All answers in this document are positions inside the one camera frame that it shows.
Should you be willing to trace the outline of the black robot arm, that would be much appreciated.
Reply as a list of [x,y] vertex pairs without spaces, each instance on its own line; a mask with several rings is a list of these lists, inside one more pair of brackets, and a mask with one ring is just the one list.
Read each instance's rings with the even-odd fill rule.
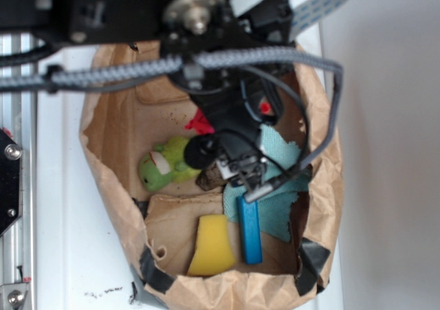
[[4,78],[1,90],[110,92],[167,76],[210,130],[147,153],[138,168],[144,187],[155,192],[216,166],[226,181],[246,188],[251,202],[287,178],[266,177],[261,129],[284,111],[269,79],[283,68],[269,52],[289,43],[295,15],[289,0],[262,0],[238,13],[230,0],[1,0],[1,32],[27,32],[42,42],[3,55],[2,67],[37,63],[74,45],[159,43],[159,58],[150,63],[80,72],[52,66],[43,75]]

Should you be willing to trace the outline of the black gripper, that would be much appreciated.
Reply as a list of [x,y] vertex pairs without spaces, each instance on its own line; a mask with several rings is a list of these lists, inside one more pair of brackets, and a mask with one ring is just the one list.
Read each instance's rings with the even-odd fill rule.
[[261,129],[275,125],[284,113],[274,82],[263,71],[239,71],[222,85],[192,90],[190,99],[214,131],[191,139],[184,150],[186,163],[201,170],[216,163],[224,180],[245,187],[248,202],[273,191],[265,178]]

